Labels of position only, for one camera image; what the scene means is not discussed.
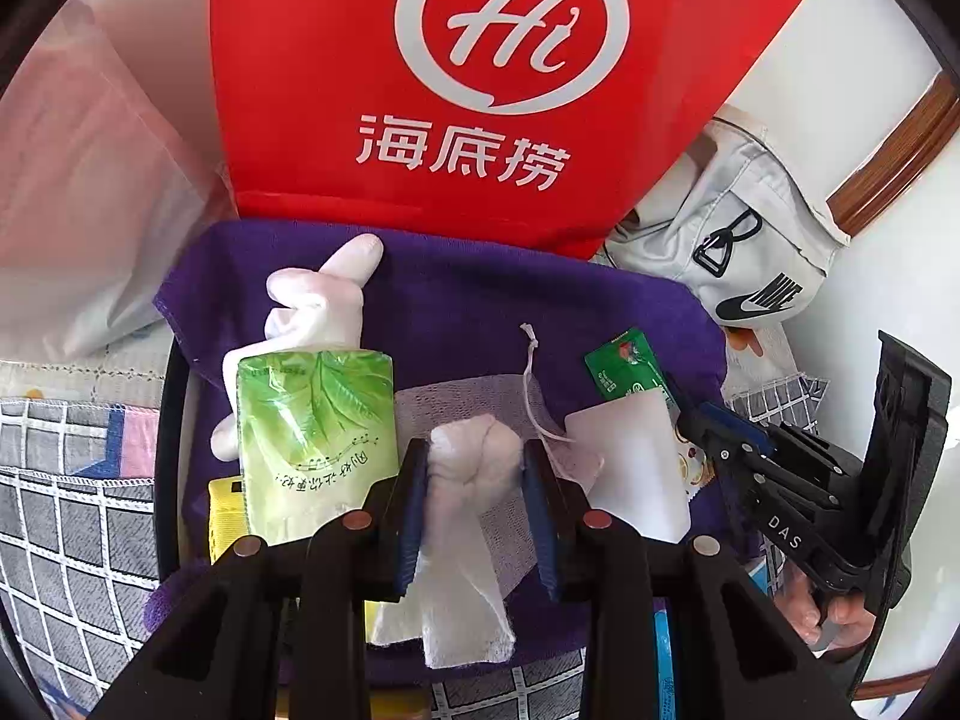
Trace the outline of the person's right hand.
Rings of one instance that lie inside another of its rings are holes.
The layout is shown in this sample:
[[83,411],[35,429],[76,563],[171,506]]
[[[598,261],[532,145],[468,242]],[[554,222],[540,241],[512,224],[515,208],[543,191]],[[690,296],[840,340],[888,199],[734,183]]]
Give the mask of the person's right hand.
[[835,626],[828,652],[861,647],[875,624],[875,614],[864,606],[862,595],[833,596],[825,606],[820,606],[815,601],[809,577],[794,564],[788,564],[782,571],[782,585],[776,592],[775,605],[807,645],[815,645],[820,640],[825,622]]

